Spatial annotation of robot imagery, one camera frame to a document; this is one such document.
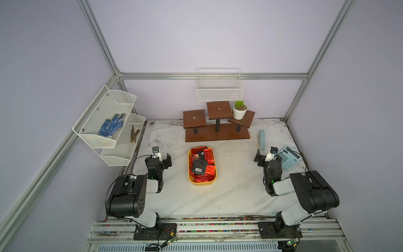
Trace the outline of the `black tea bag barcode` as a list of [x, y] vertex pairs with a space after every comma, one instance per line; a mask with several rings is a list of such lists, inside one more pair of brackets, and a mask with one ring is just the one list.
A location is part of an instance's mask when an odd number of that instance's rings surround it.
[[206, 160], [195, 159], [192, 165], [192, 173], [204, 176], [206, 173], [207, 166], [208, 162]]

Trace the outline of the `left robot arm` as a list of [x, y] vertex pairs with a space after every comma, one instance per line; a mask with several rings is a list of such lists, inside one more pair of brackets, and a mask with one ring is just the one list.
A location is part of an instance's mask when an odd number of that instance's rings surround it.
[[163, 159], [160, 153], [156, 153], [147, 156], [145, 164], [146, 175], [122, 175], [113, 182], [105, 201], [106, 213], [115, 218], [129, 219], [142, 229], [159, 231], [160, 216], [147, 209], [146, 196], [161, 193], [163, 173], [172, 166], [172, 159], [169, 154]]

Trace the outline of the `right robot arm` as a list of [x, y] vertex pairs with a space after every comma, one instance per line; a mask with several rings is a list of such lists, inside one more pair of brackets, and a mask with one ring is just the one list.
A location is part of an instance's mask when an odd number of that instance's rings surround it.
[[261, 238], [300, 238], [300, 224], [313, 216], [336, 208], [340, 204], [338, 194], [319, 174], [318, 171], [291, 173], [282, 176], [282, 158], [274, 148], [271, 157], [264, 156], [258, 150], [254, 162], [263, 168], [262, 182], [266, 192], [272, 196], [296, 194], [298, 201], [288, 209], [276, 214], [273, 222], [259, 222]]

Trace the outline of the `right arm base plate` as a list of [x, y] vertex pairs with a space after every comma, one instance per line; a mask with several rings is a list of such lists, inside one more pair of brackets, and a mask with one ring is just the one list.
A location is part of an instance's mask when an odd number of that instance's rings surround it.
[[277, 222], [259, 222], [258, 231], [262, 239], [302, 237], [299, 225], [286, 226]]

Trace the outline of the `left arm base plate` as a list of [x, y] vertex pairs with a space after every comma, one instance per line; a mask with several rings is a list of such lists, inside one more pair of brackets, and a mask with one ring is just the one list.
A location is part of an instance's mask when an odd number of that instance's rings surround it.
[[177, 224], [176, 223], [157, 223], [153, 228], [138, 227], [134, 232], [134, 240], [169, 240], [176, 237]]

